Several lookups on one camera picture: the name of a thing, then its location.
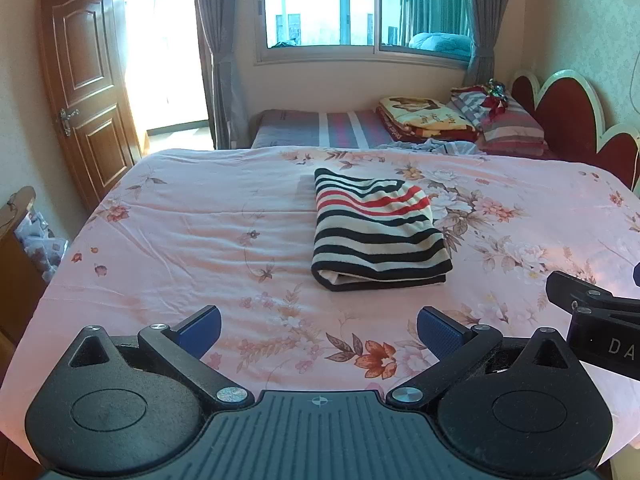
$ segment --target floor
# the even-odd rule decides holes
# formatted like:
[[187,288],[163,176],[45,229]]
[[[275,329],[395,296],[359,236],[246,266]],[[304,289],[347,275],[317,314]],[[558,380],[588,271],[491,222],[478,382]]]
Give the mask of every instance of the floor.
[[614,480],[640,479],[640,450],[626,446],[611,459]]
[[214,149],[209,128],[149,136],[149,145],[148,155],[171,148],[200,150],[204,152]]

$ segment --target metal screw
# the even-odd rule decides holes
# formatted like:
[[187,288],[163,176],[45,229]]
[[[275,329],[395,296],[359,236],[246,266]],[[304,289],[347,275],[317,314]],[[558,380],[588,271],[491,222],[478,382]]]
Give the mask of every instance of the metal screw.
[[248,395],[244,388],[238,388],[236,386],[222,388],[216,393],[216,397],[222,402],[242,402]]
[[391,396],[398,402],[418,402],[422,399],[422,392],[418,388],[404,386],[396,388]]

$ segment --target glass pane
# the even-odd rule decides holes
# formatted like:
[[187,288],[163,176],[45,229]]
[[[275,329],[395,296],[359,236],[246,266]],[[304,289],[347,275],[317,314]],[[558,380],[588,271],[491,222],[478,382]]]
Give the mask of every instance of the glass pane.
[[465,0],[382,0],[381,43],[468,57]]
[[398,44],[398,27],[400,26],[400,0],[382,0],[382,44]]
[[350,0],[352,45],[373,45],[374,0]]
[[340,0],[264,0],[264,14],[270,48],[340,44]]

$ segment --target doorway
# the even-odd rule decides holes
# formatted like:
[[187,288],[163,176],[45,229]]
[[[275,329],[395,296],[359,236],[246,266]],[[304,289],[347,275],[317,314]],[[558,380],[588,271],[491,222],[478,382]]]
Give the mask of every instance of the doorway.
[[120,62],[143,154],[213,150],[195,0],[114,0]]

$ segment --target wooden door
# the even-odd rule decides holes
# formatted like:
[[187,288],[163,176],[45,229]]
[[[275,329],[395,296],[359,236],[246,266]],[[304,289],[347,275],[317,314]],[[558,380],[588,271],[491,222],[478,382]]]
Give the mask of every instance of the wooden door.
[[113,0],[38,0],[45,87],[66,164],[88,212],[140,160]]

